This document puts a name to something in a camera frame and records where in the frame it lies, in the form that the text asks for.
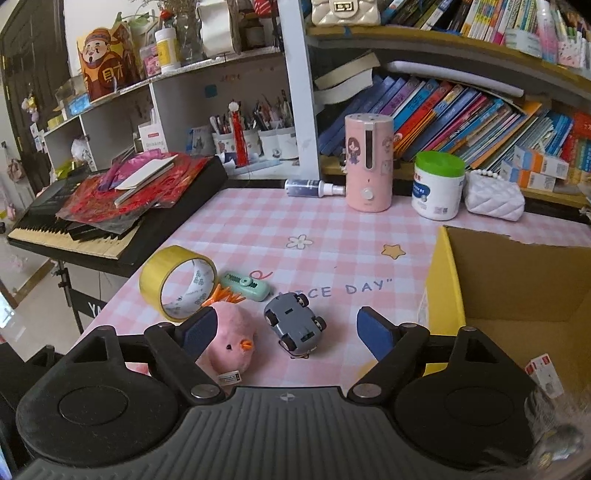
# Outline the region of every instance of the yellow cardboard box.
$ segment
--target yellow cardboard box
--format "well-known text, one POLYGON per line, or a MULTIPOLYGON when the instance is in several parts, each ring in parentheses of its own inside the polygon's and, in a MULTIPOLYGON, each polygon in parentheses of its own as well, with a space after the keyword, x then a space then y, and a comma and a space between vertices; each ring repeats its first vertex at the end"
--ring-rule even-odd
POLYGON ((435 335, 479 328, 522 368, 547 353, 564 389, 579 393, 591 385, 591 248, 444 226, 421 317, 435 335))

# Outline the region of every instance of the cardboard box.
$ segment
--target cardboard box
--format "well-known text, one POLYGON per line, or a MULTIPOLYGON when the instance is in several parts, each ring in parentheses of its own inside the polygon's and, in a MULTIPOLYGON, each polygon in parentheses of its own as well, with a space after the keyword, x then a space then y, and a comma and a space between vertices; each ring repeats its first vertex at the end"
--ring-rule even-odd
POLYGON ((549 355, 564 390, 579 393, 591 384, 590 271, 591 248, 526 245, 444 226, 423 315, 435 335, 479 328, 521 368, 549 355))
POLYGON ((501 164, 499 175, 502 179, 516 183, 523 189, 543 190, 545 192, 552 192, 556 179, 541 173, 535 173, 529 170, 522 170, 510 163, 504 161, 501 164))
POLYGON ((520 147, 515 147, 513 166, 562 180, 566 179, 569 172, 569 163, 562 158, 544 155, 536 150, 524 150, 520 147))
POLYGON ((145 152, 159 148, 162 153, 168 153, 162 125, 147 123, 140 125, 138 131, 145 152))

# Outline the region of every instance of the dark wooden door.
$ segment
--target dark wooden door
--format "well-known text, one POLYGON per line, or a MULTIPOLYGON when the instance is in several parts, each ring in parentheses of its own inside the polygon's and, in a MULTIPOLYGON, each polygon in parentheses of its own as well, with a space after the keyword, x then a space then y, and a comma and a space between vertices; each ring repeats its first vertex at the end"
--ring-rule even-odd
POLYGON ((22 164, 35 193, 49 185, 51 164, 37 152, 31 116, 21 109, 32 91, 37 100, 39 130, 57 114, 55 91, 70 77, 63 0, 21 0, 0 34, 4 95, 22 164))

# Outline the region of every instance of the pen holder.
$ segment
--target pen holder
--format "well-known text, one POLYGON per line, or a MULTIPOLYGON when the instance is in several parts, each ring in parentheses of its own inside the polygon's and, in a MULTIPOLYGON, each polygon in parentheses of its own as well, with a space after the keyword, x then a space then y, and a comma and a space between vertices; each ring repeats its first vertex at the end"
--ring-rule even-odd
POLYGON ((216 153, 222 154, 225 152, 236 151, 236 141, 234 140, 234 134, 212 134, 213 143, 216 144, 216 153))
POLYGON ((256 128, 244 132, 244 141, 246 142, 246 150, 249 157, 253 154, 257 154, 258 156, 262 155, 261 140, 259 139, 258 130, 256 128))
POLYGON ((298 158, 296 128, 278 128, 259 132, 262 150, 267 159, 292 160, 298 158))
MULTIPOLYGON (((244 141, 246 142, 246 151, 250 157, 252 154, 261 155, 261 144, 259 142, 258 130, 245 130, 244 141)), ((213 142, 216 144, 217 154, 225 152, 236 151, 236 141, 234 140, 234 134, 223 134, 218 135, 217 133, 212 134, 213 142)))

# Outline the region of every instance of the mint green tape dispenser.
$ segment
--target mint green tape dispenser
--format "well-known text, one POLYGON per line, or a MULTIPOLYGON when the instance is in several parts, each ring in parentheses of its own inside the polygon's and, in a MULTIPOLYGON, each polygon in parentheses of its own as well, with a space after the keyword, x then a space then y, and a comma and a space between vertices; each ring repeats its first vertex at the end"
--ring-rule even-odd
POLYGON ((236 272, 226 272, 220 278, 223 288, 230 287, 234 293, 239 293, 244 298, 254 301, 263 301, 269 295, 271 286, 262 280, 251 277, 243 277, 236 272))

